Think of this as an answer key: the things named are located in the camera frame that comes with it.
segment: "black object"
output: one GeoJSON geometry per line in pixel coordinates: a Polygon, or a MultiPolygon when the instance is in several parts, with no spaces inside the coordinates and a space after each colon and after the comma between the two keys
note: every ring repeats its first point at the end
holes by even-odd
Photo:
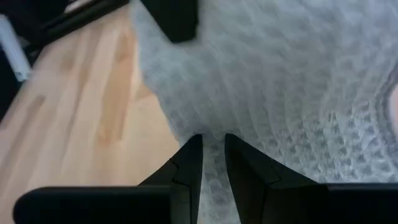
{"type": "Polygon", "coordinates": [[[21,87],[21,83],[17,81],[14,72],[6,58],[5,53],[0,50],[0,122],[6,115],[8,107],[10,107],[15,95],[21,87]]]}
{"type": "Polygon", "coordinates": [[[198,0],[141,0],[172,43],[192,40],[198,25],[198,0]]]}
{"type": "Polygon", "coordinates": [[[201,135],[192,137],[137,187],[45,187],[23,195],[17,224],[196,223],[202,167],[201,135]]]}
{"type": "Polygon", "coordinates": [[[92,0],[72,12],[63,13],[67,0],[3,0],[0,13],[5,14],[17,34],[28,41],[24,49],[31,53],[128,2],[92,0]]]}
{"type": "MultiPolygon", "coordinates": [[[[227,134],[226,165],[242,224],[396,223],[397,184],[318,184],[227,134]]],[[[201,136],[192,137],[137,187],[53,187],[14,207],[26,223],[196,223],[201,136]]]]}
{"type": "Polygon", "coordinates": [[[225,153],[242,224],[398,222],[398,184],[318,184],[232,134],[225,153]]]}

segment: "black metal frame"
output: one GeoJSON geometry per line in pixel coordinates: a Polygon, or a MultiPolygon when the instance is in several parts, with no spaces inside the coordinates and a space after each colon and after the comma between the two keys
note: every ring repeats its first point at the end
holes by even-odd
{"type": "Polygon", "coordinates": [[[129,0],[92,0],[44,24],[18,0],[6,1],[0,11],[10,18],[16,32],[28,40],[30,44],[24,50],[30,54],[128,2],[129,0]]]}
{"type": "Polygon", "coordinates": [[[398,222],[397,183],[318,184],[233,134],[225,144],[242,224],[398,222]]]}
{"type": "Polygon", "coordinates": [[[197,34],[198,0],[141,0],[171,43],[193,40],[197,34]]]}

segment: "gray fabric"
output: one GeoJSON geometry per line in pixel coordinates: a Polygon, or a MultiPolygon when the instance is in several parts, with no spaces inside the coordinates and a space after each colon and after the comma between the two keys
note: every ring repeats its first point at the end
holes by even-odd
{"type": "Polygon", "coordinates": [[[239,223],[227,132],[318,182],[397,181],[397,1],[201,0],[198,38],[180,45],[139,2],[132,15],[170,128],[182,144],[204,134],[201,222],[239,223]]]}

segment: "wooden surface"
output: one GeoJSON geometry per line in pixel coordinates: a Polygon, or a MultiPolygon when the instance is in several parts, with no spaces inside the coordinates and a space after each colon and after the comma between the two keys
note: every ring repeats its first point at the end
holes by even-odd
{"type": "Polygon", "coordinates": [[[0,223],[49,185],[136,185],[178,149],[143,85],[128,7],[47,46],[0,124],[0,223]]]}

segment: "light wood grain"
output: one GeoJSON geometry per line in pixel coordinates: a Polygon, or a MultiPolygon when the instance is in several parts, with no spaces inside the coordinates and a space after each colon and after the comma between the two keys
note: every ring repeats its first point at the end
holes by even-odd
{"type": "Polygon", "coordinates": [[[142,83],[128,8],[47,46],[0,124],[0,223],[49,185],[136,185],[177,150],[142,83]]]}

